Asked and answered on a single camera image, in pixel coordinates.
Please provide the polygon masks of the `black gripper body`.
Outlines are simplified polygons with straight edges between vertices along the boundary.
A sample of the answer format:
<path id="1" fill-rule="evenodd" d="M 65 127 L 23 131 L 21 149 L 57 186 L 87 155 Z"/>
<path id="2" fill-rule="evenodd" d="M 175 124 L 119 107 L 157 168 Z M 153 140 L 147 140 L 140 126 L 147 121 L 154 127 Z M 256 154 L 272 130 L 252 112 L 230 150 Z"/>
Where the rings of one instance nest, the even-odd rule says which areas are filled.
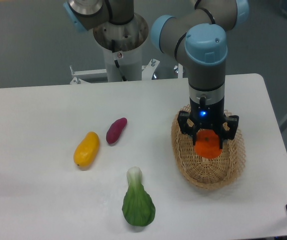
<path id="1" fill-rule="evenodd" d="M 213 130 L 215 133 L 223 132 L 224 94 L 190 93 L 189 119 L 193 122 L 193 132 L 199 130 Z"/>

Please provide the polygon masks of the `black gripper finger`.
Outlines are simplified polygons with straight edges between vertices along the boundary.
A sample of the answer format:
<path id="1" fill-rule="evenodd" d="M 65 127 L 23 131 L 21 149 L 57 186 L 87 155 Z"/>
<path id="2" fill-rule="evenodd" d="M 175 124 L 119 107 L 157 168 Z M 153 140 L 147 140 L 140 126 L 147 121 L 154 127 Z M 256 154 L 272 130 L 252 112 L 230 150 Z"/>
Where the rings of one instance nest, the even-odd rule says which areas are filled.
<path id="1" fill-rule="evenodd" d="M 193 125 L 189 126 L 188 120 L 190 120 Z M 200 130 L 200 126 L 196 125 L 191 119 L 191 113 L 187 111 L 179 111 L 177 122 L 180 128 L 180 131 L 184 135 L 189 135 L 192 138 L 192 145 L 196 145 L 197 133 Z"/>
<path id="2" fill-rule="evenodd" d="M 231 115 L 226 116 L 223 115 L 223 122 L 219 125 L 219 148 L 223 149 L 223 142 L 225 140 L 233 140 L 235 138 L 237 128 L 239 125 L 239 116 Z"/>

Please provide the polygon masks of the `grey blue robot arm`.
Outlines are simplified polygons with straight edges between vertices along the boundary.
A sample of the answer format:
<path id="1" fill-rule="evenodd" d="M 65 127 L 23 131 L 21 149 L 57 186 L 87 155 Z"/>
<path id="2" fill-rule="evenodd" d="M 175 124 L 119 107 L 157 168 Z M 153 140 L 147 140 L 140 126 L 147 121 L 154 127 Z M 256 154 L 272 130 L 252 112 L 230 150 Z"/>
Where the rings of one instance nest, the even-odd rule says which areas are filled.
<path id="1" fill-rule="evenodd" d="M 186 71 L 191 110 L 179 112 L 180 131 L 194 144 L 203 129 L 212 130 L 220 145 L 235 137 L 239 117 L 224 113 L 226 32 L 247 20 L 246 0 L 197 0 L 192 13 L 162 15 L 152 26 L 135 13 L 132 0 L 67 0 L 63 6 L 78 31 L 93 32 L 110 82 L 142 79 L 141 47 L 150 39 Z"/>

